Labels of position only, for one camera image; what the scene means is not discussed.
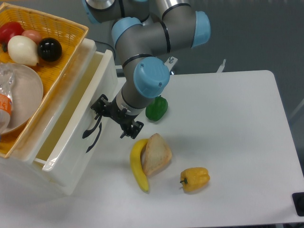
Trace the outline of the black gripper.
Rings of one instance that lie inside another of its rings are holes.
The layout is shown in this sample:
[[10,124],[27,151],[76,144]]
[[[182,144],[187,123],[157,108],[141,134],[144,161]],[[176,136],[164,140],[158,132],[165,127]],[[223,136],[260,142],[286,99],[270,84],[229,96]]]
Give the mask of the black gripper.
[[144,127],[144,123],[135,121],[136,115],[128,115],[126,108],[120,109],[116,100],[115,97],[112,102],[109,102],[107,96],[102,94],[91,105],[91,109],[95,112],[95,119],[102,116],[111,117],[121,126],[123,131],[121,139],[124,137],[135,139]]

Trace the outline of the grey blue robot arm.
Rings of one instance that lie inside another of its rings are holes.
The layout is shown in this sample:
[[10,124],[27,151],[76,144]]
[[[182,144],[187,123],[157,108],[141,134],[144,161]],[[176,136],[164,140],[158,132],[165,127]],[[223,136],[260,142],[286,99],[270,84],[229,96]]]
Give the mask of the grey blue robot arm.
[[136,138],[143,123],[136,117],[158,97],[170,79],[160,55],[208,42],[210,21],[187,0],[158,0],[157,22],[151,20],[147,0],[85,0],[88,17],[102,23],[113,20],[112,39],[126,82],[112,101],[101,95],[92,105],[96,128],[103,117],[118,123],[122,136]]

